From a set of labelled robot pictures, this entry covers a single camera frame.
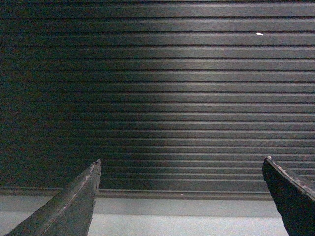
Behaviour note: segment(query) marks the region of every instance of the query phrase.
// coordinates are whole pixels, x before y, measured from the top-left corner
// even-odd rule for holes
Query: dark gray shutter door
[[[314,2],[4,0],[0,18],[3,186],[63,187],[98,158],[107,193],[267,194],[265,156],[314,181]]]

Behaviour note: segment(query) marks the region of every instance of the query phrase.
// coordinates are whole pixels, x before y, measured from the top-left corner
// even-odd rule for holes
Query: gray floor
[[[49,197],[0,196],[0,235]],[[89,236],[287,236],[273,201],[99,198]]]

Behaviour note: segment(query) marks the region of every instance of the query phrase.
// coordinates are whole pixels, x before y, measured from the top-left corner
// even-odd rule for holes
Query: metal shutter
[[[267,194],[269,155],[314,181],[314,2],[29,2],[0,6],[3,186],[100,158],[109,193]]]

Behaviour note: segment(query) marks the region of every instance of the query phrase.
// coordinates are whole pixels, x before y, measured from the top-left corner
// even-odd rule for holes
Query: roller shutter
[[[0,6],[3,186],[100,158],[107,193],[268,194],[269,155],[315,181],[314,2],[22,2]]]

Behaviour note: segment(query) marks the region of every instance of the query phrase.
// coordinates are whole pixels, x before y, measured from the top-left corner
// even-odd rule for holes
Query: horizontal slat
[[[1,18],[116,18],[116,17],[231,17],[231,16],[314,16],[312,3],[261,4],[134,4],[93,6],[3,6]]]
[[[295,93],[12,93],[2,91],[3,101],[36,102],[238,102],[314,103],[315,94]]]
[[[78,153],[76,152],[60,152],[58,150],[50,150],[50,155],[54,157],[56,161],[64,160],[66,156],[68,160],[78,160]],[[16,157],[19,159],[25,158],[28,155],[36,156],[36,158],[45,158],[47,154],[39,153],[32,148],[26,149],[23,153],[16,153]],[[213,160],[213,161],[260,161],[263,162],[264,158],[270,154],[257,154],[257,153],[102,153],[94,152],[91,157],[90,152],[80,152],[79,156],[81,160],[91,162],[95,158],[106,158],[108,160]],[[287,161],[315,161],[314,154],[272,154],[272,156],[286,164]]]
[[[14,154],[16,150],[25,147],[41,151],[49,151],[51,145],[32,144],[0,144],[0,148],[6,150],[7,154]],[[92,152],[92,153],[255,153],[260,155],[272,154],[315,154],[315,147],[230,147],[230,146],[110,146],[110,145],[58,145],[54,148],[61,152]]]
[[[104,159],[106,168],[111,167],[187,167],[187,168],[261,168],[260,161],[185,161],[185,160],[107,160]],[[313,168],[315,162],[284,162],[288,168]]]
[[[250,192],[253,189],[256,192],[268,192],[265,182],[263,181],[176,181],[171,180],[164,182],[163,180],[104,180],[100,184],[100,188],[116,188],[116,189],[136,189],[136,190],[173,190],[173,191],[235,191]]]
[[[11,130],[1,130],[4,137]],[[315,131],[236,131],[236,130],[14,130],[16,137],[88,137],[88,138],[240,138],[240,139],[313,139]]]
[[[314,147],[312,139],[182,139],[182,138],[50,138],[44,140],[16,140],[14,137],[5,141],[13,144],[27,144],[37,142],[38,144],[55,143],[58,145],[115,145],[115,146],[230,146],[230,147]]]
[[[206,121],[52,121],[11,120],[4,127],[46,129],[92,129],[92,130],[297,130],[313,131],[314,122],[206,122]]]
[[[315,113],[315,104],[265,103],[35,103],[6,101],[2,111],[17,112],[265,112]]]
[[[202,180],[263,180],[261,174],[170,174],[170,173],[107,173],[107,178],[130,178],[130,179],[198,179]],[[314,181],[314,175],[302,175],[303,178]]]
[[[3,83],[8,91],[16,92],[268,92],[314,93],[314,83],[218,83],[218,82],[163,82],[163,83]]]
[[[7,180],[5,186],[23,186],[23,187],[47,187],[51,188],[62,187],[70,183],[69,179],[54,179],[51,178],[5,178]],[[100,183],[100,188],[105,189],[134,189],[134,190],[165,190],[165,191],[235,191],[238,192],[250,192],[253,187],[255,187],[256,192],[267,192],[268,189],[265,186],[265,182],[259,180],[247,180],[244,181],[227,181],[227,180],[214,180],[211,182],[206,182],[204,180],[200,181],[161,181],[161,180],[109,180],[102,179]]]
[[[4,59],[2,70],[315,70],[313,59]]]
[[[314,33],[160,32],[123,34],[0,34],[2,46],[115,46],[115,45],[315,45]]]
[[[291,168],[297,174],[314,175],[314,168]],[[107,173],[154,173],[154,174],[234,174],[257,175],[261,174],[260,168],[186,168],[186,167],[107,167]]]
[[[2,118],[10,120],[85,120],[85,121],[279,121],[315,122],[315,114],[291,113],[32,113],[3,112]]]
[[[155,3],[155,2],[166,2],[166,3],[173,3],[173,2],[203,2],[203,1],[215,1],[215,2],[235,2],[235,1],[244,1],[244,0],[29,0],[28,3],[37,3],[37,4],[87,4],[87,3],[128,3],[128,4],[141,4],[145,2],[146,4]],[[248,2],[255,2],[255,1],[266,1],[266,0],[247,0]],[[288,1],[288,0],[269,0],[273,1]],[[3,4],[21,4],[23,3],[21,0],[3,0]]]
[[[0,33],[315,31],[315,19],[7,20]]]
[[[0,47],[2,59],[314,58],[315,47]]]
[[[315,82],[315,72],[306,71],[6,71],[0,81],[23,82],[136,82],[136,81],[233,81]]]

